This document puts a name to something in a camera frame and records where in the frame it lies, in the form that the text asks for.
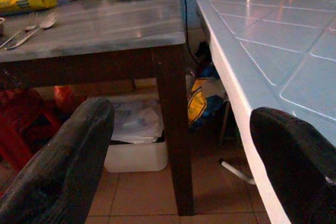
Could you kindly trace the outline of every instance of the white box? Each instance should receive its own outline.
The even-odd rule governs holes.
[[[110,145],[104,167],[110,173],[152,172],[168,163],[166,141],[150,144]]]

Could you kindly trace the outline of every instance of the fork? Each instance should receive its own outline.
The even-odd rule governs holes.
[[[29,21],[28,21],[28,26],[25,27],[25,29],[22,29],[18,32],[16,32],[15,34],[13,34],[11,36],[11,38],[9,38],[8,40],[6,40],[5,42],[3,42],[1,45],[0,45],[0,48],[2,48],[4,45],[6,45],[8,42],[10,42],[15,36],[17,36],[19,33],[21,33],[22,31],[25,31],[25,32],[28,32],[28,31],[31,31],[33,29],[35,29],[36,27],[36,22],[37,22],[37,13],[34,12],[34,13],[30,13],[29,14]]]

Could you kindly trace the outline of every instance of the red stool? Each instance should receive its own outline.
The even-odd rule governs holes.
[[[33,142],[52,137],[60,120],[34,89],[0,91],[0,155],[21,170],[34,155]],[[48,125],[36,125],[43,115]]]

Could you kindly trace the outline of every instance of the table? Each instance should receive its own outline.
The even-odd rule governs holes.
[[[272,223],[290,223],[250,133],[270,107],[312,124],[336,146],[336,0],[198,0],[214,65]]]
[[[0,51],[8,88],[156,77],[179,215],[193,214],[180,0],[75,0],[39,13],[56,25]],[[8,17],[4,34],[26,26]]]

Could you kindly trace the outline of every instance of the black power cord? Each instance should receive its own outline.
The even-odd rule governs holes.
[[[190,50],[190,45],[189,45],[189,31],[188,31],[188,7],[187,7],[187,0],[184,0],[184,6],[185,6],[185,31],[186,31],[186,43],[187,43],[187,48],[189,51],[189,54],[191,56],[191,58],[194,60],[194,62],[198,65],[200,64],[195,56],[193,55],[193,53]]]

